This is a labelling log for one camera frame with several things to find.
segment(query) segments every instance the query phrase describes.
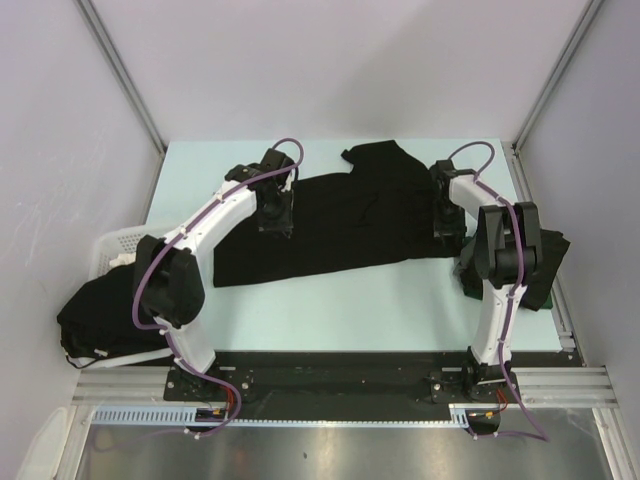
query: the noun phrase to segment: black garment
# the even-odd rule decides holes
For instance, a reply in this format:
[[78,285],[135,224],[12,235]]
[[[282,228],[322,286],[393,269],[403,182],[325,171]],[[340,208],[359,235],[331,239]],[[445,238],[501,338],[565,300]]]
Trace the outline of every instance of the black garment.
[[259,233],[255,215],[214,252],[214,285],[249,285],[400,262],[453,257],[433,237],[429,170],[394,141],[342,153],[350,173],[300,180],[290,239]]
[[[157,331],[138,330],[131,319],[133,265],[85,283],[58,314],[61,345],[71,358],[114,358],[167,347]],[[153,319],[140,309],[140,321]],[[107,352],[101,356],[95,350]]]
[[[538,311],[543,308],[549,294],[553,280],[569,245],[562,233],[551,230],[540,230],[542,240],[542,264],[531,277],[529,288],[522,297],[520,306],[529,310]],[[456,267],[456,273],[460,276],[462,290],[467,297],[482,298],[482,280],[473,264],[472,253],[475,242],[471,241],[462,249],[460,263]]]

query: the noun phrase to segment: black mounting plate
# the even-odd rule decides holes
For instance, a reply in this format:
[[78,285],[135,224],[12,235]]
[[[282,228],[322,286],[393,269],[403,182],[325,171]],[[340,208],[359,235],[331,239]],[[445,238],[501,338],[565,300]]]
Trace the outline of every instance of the black mounting plate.
[[[518,378],[514,372],[509,374],[511,383],[520,394]],[[431,400],[436,404],[449,403],[486,403],[495,405],[498,402],[498,390],[501,390],[509,403],[516,403],[511,390],[505,382],[474,385],[465,388],[462,371],[435,371],[428,377],[431,383]]]

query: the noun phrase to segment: table surface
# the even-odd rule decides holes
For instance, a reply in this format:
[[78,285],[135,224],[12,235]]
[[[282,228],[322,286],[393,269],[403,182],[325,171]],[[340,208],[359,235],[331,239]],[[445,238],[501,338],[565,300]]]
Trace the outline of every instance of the table surface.
[[[375,140],[303,141],[300,178],[349,172],[340,153]],[[398,144],[427,166],[468,140],[408,139]],[[490,186],[515,201],[516,193],[498,140],[497,156],[483,173]],[[147,225],[175,226],[209,200],[237,164],[259,162],[268,141],[172,142],[158,181]],[[293,145],[283,146],[297,158]],[[479,168],[486,147],[455,158],[457,168]],[[467,216],[469,232],[475,221]],[[481,302],[467,298],[453,276],[455,259],[421,259],[293,278],[261,285],[213,288],[204,312],[219,350],[448,351],[466,350]],[[513,331],[517,351],[561,349],[551,311],[520,309]]]

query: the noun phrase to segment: purple cable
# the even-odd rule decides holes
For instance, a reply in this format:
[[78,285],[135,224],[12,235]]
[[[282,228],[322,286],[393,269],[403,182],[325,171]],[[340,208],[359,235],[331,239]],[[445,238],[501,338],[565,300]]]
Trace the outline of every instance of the purple cable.
[[[251,185],[252,183],[259,182],[260,180],[264,180],[265,178],[270,178],[270,177],[275,177],[277,175],[282,175],[283,173],[288,173],[291,170],[294,170],[294,169],[298,168],[300,166],[300,164],[302,163],[302,161],[304,160],[304,148],[302,147],[302,144],[298,140],[296,140],[295,138],[283,138],[282,140],[278,140],[273,145],[272,148],[278,148],[283,143],[293,143],[298,147],[298,149],[300,150],[300,156],[299,156],[297,162],[295,162],[293,165],[289,165],[288,167],[284,167],[284,168],[281,168],[279,170],[274,170],[273,172],[263,173],[261,175],[257,175],[257,176],[255,176],[253,178],[245,180],[242,183],[239,183],[238,185],[235,185],[234,187],[230,188],[229,190],[227,190],[226,192],[224,192],[222,194],[222,201],[224,202],[231,195],[233,195],[234,193],[238,192],[242,188]],[[189,223],[185,227],[186,233],[189,233],[191,230],[193,230],[218,205],[220,205],[220,200],[215,200],[214,202],[211,203],[211,205],[209,205],[202,212],[200,212],[198,214],[198,216],[196,218],[194,218],[193,221],[191,221],[191,223]],[[178,235],[176,235],[173,239],[171,239],[171,241],[169,241],[164,246],[164,248],[160,251],[160,253],[158,253],[158,255],[153,259],[153,261],[149,265],[149,268],[147,269],[147,271],[142,276],[142,279],[140,280],[140,284],[138,285],[138,288],[136,289],[136,293],[135,293],[135,295],[133,297],[133,307],[131,309],[131,317],[133,319],[134,325],[137,328],[139,328],[140,330],[160,330],[160,333],[165,335],[165,337],[167,338],[167,344],[169,345],[169,348],[171,349],[171,353],[176,358],[176,363],[178,363],[181,367],[183,367],[185,370],[187,370],[192,375],[195,375],[195,376],[197,376],[199,378],[202,378],[203,380],[207,380],[209,382],[217,383],[218,385],[221,385],[221,386],[223,386],[225,388],[230,389],[233,392],[233,394],[235,395],[238,403],[236,405],[236,408],[233,410],[233,413],[231,415],[229,415],[229,417],[225,421],[223,421],[220,425],[214,427],[212,430],[210,430],[208,432],[196,434],[196,437],[200,438],[200,437],[208,437],[208,436],[213,435],[214,433],[217,433],[220,429],[225,427],[229,422],[233,421],[238,416],[238,414],[240,413],[240,409],[242,408],[242,398],[240,396],[240,392],[238,392],[238,389],[236,389],[236,387],[234,387],[230,383],[225,382],[224,380],[220,380],[219,378],[211,377],[209,375],[201,373],[198,370],[196,370],[192,365],[187,363],[185,360],[181,359],[180,352],[176,348],[176,345],[175,345],[175,343],[173,341],[173,338],[171,338],[171,334],[169,333],[168,328],[164,327],[162,325],[158,325],[158,324],[156,324],[156,325],[144,325],[142,322],[140,322],[140,317],[139,317],[140,301],[142,299],[142,293],[144,292],[144,289],[147,287],[147,284],[149,283],[149,279],[151,278],[151,275],[153,275],[154,270],[160,264],[160,262],[165,257],[165,255],[171,250],[171,248],[173,248],[183,238],[184,238],[184,235],[182,233],[179,233]],[[165,434],[165,433],[175,433],[175,432],[178,432],[178,430],[177,429],[165,429],[165,430],[161,430],[159,432],[154,432],[154,435],[145,435],[144,437],[141,437],[141,438],[152,437],[152,436],[156,436],[156,435],[162,435],[162,434]]]
[[513,205],[511,205],[511,203],[507,199],[500,196],[491,187],[482,183],[479,180],[480,173],[482,173],[493,161],[495,157],[495,148],[489,142],[485,142],[485,141],[471,142],[455,150],[451,155],[449,155],[448,159],[452,160],[454,155],[456,155],[457,153],[475,145],[485,145],[489,147],[489,149],[491,150],[491,155],[489,156],[489,160],[482,167],[480,167],[480,169],[473,176],[473,182],[476,185],[478,185],[481,189],[483,189],[485,192],[487,192],[489,195],[491,195],[493,198],[495,198],[496,201],[502,203],[507,208],[509,212],[509,217],[511,218],[513,234],[516,240],[516,252],[518,255],[518,277],[516,279],[516,283],[513,285],[513,287],[511,287],[511,290],[509,291],[509,298],[507,300],[506,320],[504,322],[504,327],[500,335],[500,342],[498,343],[498,360],[500,361],[500,369],[502,371],[502,376],[504,377],[504,380],[507,383],[509,390],[511,390],[511,394],[513,395],[513,398],[516,399],[516,402],[518,402],[518,405],[520,406],[520,410],[522,410],[522,413],[524,414],[524,416],[527,417],[527,420],[529,420],[529,423],[531,424],[531,426],[536,429],[536,431],[538,432],[538,435],[533,433],[518,432],[518,431],[506,431],[506,432],[497,432],[495,434],[478,435],[473,431],[471,427],[469,427],[469,433],[473,435],[474,439],[495,438],[495,437],[528,437],[528,438],[534,438],[536,440],[542,440],[544,442],[549,442],[550,441],[549,436],[546,434],[546,432],[544,431],[540,423],[538,423],[538,421],[535,419],[535,417],[529,411],[529,409],[525,407],[524,403],[522,402],[522,399],[520,398],[520,395],[518,395],[516,388],[513,386],[513,383],[509,378],[509,373],[507,372],[507,368],[504,363],[504,343],[507,339],[507,333],[509,332],[509,327],[511,325],[511,314],[513,313],[513,308],[514,308],[513,295],[515,295],[516,290],[518,289],[518,287],[520,287],[520,285],[522,285],[522,281],[524,280],[524,252],[522,248],[522,239],[520,237],[520,225],[518,224],[518,217],[516,216],[516,211],[513,208]]

